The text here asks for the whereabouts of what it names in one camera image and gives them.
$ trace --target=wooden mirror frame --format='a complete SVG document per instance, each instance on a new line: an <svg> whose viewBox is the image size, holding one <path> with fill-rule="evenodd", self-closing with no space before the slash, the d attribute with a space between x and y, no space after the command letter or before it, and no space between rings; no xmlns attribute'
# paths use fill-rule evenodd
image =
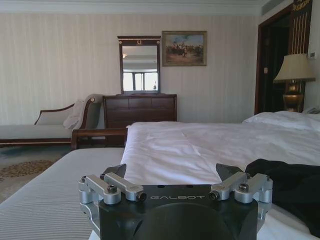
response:
<svg viewBox="0 0 320 240"><path fill-rule="evenodd" d="M160 40L161 36L118 36L120 59L120 84L121 94L158 94L160 93ZM158 73L157 90L133 90L124 91L124 62L123 46L156 46L156 65Z"/></svg>

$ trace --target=dresser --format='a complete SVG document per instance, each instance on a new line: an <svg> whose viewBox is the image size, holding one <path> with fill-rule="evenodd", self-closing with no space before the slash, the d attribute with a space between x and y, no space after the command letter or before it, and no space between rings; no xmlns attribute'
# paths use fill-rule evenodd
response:
<svg viewBox="0 0 320 240"><path fill-rule="evenodd" d="M176 94L119 94L103 96L104 127L125 128L135 122L177 121ZM123 145L122 136L110 136L108 146Z"/></svg>

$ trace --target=black cloth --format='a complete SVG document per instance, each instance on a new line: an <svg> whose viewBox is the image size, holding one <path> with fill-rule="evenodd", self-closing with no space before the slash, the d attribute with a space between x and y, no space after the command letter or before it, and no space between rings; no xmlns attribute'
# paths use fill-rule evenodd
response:
<svg viewBox="0 0 320 240"><path fill-rule="evenodd" d="M320 166L258 159L245 172L270 176L272 202L297 216L312 235L320 238Z"/></svg>

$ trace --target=striped bedspread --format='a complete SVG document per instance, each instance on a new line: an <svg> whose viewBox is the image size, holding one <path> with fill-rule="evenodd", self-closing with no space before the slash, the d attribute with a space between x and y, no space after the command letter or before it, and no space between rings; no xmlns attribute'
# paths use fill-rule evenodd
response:
<svg viewBox="0 0 320 240"><path fill-rule="evenodd" d="M123 148L73 151L0 204L0 240L88 240L78 181L118 165Z"/></svg>

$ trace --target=white bed sheet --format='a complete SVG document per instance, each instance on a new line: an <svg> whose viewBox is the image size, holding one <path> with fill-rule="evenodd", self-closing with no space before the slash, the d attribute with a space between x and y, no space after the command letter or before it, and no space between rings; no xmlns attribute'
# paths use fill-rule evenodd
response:
<svg viewBox="0 0 320 240"><path fill-rule="evenodd" d="M320 164L320 132L275 124L134 123L122 157L125 178L141 185L215 184L216 163L245 169L256 159ZM273 206L259 240L318 239L299 219Z"/></svg>

